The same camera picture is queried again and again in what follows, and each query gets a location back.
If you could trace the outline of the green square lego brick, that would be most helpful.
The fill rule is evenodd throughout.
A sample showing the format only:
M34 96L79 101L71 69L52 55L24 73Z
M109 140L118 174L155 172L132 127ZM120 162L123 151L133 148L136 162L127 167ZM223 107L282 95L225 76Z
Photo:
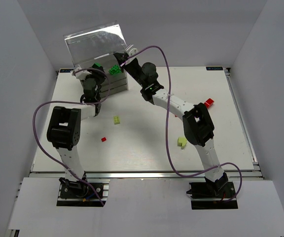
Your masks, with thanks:
M102 67L99 63L94 63L94 64L92 65L92 68L94 68L94 69L99 69L99 70L103 70L103 67Z

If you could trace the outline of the green long lego brick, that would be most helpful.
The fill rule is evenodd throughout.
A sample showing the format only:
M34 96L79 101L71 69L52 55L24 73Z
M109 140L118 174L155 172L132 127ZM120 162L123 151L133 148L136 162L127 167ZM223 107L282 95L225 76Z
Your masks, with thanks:
M118 65L112 66L108 72L112 76L122 73L121 68Z

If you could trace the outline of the clear plastic drawer container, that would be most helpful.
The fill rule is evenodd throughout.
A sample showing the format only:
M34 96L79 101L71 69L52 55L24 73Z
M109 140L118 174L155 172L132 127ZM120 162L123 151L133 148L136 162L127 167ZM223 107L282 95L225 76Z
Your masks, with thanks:
M108 72L112 66L119 65L113 54L123 52L127 47L118 22L64 35L64 40L74 68L77 65L89 68L94 63L99 63L103 67L108 80L102 83L102 97L106 96L108 90L111 95L128 90L125 72L113 76Z

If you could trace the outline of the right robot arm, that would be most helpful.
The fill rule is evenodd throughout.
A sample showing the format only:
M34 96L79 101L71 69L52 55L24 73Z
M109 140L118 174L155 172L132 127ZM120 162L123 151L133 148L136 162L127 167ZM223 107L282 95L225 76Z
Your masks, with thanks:
M182 120L184 135L195 146L205 172L205 181L216 193L228 182L225 171L214 148L214 124L208 109L203 103L193 105L168 92L157 80L156 66L152 63L139 65L135 58L130 63L127 53L114 53L119 66L125 70L141 87L140 93L145 101L164 108Z

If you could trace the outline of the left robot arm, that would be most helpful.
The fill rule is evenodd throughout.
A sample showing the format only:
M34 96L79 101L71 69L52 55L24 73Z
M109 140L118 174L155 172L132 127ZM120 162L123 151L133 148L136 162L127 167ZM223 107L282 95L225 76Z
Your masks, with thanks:
M55 106L52 110L47 140L59 153L65 168L65 177L60 179L62 184L80 189L84 183L79 179L87 180L84 169L81 166L77 151L77 144L80 140L81 121L88 117L95 117L101 109L101 88L105 81L103 67L93 64L95 70L82 71L80 67L75 69L74 75L83 87L83 95L80 98L80 105L73 108Z

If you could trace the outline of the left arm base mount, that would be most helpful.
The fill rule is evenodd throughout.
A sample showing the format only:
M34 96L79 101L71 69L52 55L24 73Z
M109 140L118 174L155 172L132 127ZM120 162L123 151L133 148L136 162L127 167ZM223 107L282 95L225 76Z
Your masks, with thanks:
M105 183L90 183L92 187L80 182L59 178L60 188L56 206L63 207L103 207L108 191Z

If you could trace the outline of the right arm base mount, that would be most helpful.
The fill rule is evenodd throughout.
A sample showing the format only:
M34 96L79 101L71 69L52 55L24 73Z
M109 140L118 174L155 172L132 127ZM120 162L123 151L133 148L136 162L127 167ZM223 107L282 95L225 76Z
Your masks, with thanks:
M216 193L207 183L191 182L186 194L191 199L192 210L226 210L238 209L233 182L228 182L225 187Z

